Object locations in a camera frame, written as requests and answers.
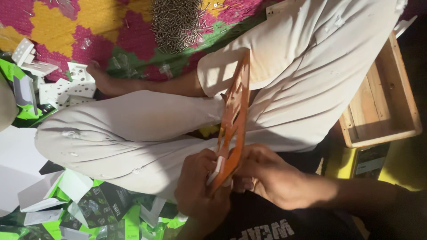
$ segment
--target yellow pattern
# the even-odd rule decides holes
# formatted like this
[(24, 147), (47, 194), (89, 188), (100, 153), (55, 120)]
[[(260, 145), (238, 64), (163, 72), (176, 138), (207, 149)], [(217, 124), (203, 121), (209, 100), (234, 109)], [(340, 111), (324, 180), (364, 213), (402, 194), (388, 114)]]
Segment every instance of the yellow pattern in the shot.
[(150, 22), (152, 20), (150, 7), (150, 0), (131, 0), (128, 5), (129, 10), (142, 14), (144, 22)]
[(116, 0), (80, 0), (77, 23), (115, 43), (128, 8)]
[(202, 6), (202, 10), (205, 9), (208, 5), (208, 9), (206, 10), (206, 12), (209, 12), (210, 15), (214, 16), (214, 17), (218, 17), (219, 12), (226, 9), (227, 5), (224, 4), (224, 6), (220, 6), (217, 5), (216, 7), (214, 7), (215, 3), (221, 3), (224, 4), (224, 0), (222, 1), (215, 1), (215, 0), (204, 0), (203, 1), (203, 6)]
[(34, 29), (31, 39), (44, 44), (53, 52), (57, 51), (67, 57), (71, 57), (74, 43), (72, 33), (76, 29), (77, 22), (62, 15), (58, 8), (49, 9), (42, 2), (34, 2), (35, 16), (30, 18)]
[(13, 27), (0, 28), (0, 48), (3, 51), (14, 51), (24, 35), (18, 33)]

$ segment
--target cardboard box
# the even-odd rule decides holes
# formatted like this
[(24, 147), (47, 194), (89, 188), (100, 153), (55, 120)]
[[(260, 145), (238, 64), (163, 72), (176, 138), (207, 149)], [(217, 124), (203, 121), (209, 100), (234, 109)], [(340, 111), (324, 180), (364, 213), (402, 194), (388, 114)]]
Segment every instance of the cardboard box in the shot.
[(132, 197), (126, 189), (97, 182), (78, 203), (88, 228), (117, 224), (132, 206)]

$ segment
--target white pants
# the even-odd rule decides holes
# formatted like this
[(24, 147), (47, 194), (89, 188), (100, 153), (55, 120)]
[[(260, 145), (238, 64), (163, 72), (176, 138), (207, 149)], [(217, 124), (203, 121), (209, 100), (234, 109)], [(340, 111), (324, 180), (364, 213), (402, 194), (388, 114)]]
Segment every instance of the white pants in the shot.
[(39, 128), (47, 159), (132, 191), (172, 199), (184, 158), (216, 139), (182, 134), (220, 122), (219, 93), (251, 49), (246, 144), (313, 149), (356, 93), (400, 13), (401, 0), (296, 0), (199, 61), (210, 98), (138, 91), (55, 113)]

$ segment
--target colorful mat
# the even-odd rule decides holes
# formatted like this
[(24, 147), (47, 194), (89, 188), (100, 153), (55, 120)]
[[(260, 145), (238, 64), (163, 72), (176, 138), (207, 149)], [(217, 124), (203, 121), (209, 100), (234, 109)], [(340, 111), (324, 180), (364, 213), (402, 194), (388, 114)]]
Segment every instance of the colorful mat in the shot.
[(160, 52), (151, 32), (150, 0), (13, 0), (0, 8), (0, 49), (13, 51), (23, 37), (36, 43), (36, 58), (59, 66), (49, 80), (67, 78), (68, 61), (98, 61), (116, 77), (168, 79), (189, 72), (207, 53), (266, 19), (265, 8), (279, 1), (218, 0), (203, 16), (203, 42), (178, 55)]

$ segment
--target wooden crate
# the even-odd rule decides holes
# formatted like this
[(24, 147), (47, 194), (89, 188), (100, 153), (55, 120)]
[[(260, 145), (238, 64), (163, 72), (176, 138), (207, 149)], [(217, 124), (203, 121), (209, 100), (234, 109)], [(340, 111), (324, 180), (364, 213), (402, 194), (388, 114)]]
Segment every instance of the wooden crate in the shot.
[(409, 138), (422, 132), (394, 33), (340, 117), (338, 126), (350, 148)]

